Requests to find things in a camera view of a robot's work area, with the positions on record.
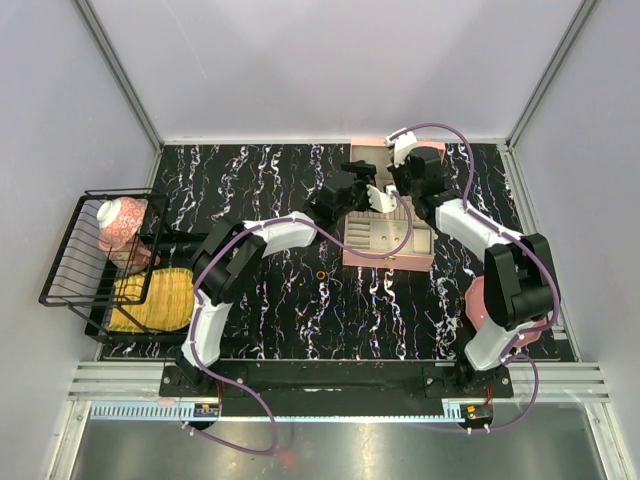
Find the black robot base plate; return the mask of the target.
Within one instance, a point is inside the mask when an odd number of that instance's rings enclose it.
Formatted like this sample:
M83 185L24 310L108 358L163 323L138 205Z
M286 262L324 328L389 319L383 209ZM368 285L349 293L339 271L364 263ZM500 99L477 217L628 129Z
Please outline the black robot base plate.
M450 361L223 359L212 370L254 390L276 417L435 416L444 400L514 395L506 368L464 385Z

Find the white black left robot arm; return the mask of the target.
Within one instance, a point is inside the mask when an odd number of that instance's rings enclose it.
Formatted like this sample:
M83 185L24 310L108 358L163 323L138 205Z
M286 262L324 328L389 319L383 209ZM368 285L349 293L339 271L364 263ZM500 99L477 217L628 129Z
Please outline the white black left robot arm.
M341 165L300 211L262 221L225 216L203 240L191 260L194 307L185 342L176 356L181 384L196 396L215 386L210 366L221 355L223 330L231 310L250 289L263 259L306 248L331 236L353 211L371 208L368 190L377 168L363 160Z

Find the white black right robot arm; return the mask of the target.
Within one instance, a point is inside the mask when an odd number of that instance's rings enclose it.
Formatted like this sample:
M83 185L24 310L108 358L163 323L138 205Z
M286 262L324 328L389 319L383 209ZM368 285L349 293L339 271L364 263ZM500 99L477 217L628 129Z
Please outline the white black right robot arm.
M453 387L476 396L498 378L515 344L537 340L559 313L561 296L548 240L492 220L447 188L442 155L418 141L390 149L387 167L398 194L410 198L419 219L454 238L483 264L466 293L466 317L475 333L458 356Z

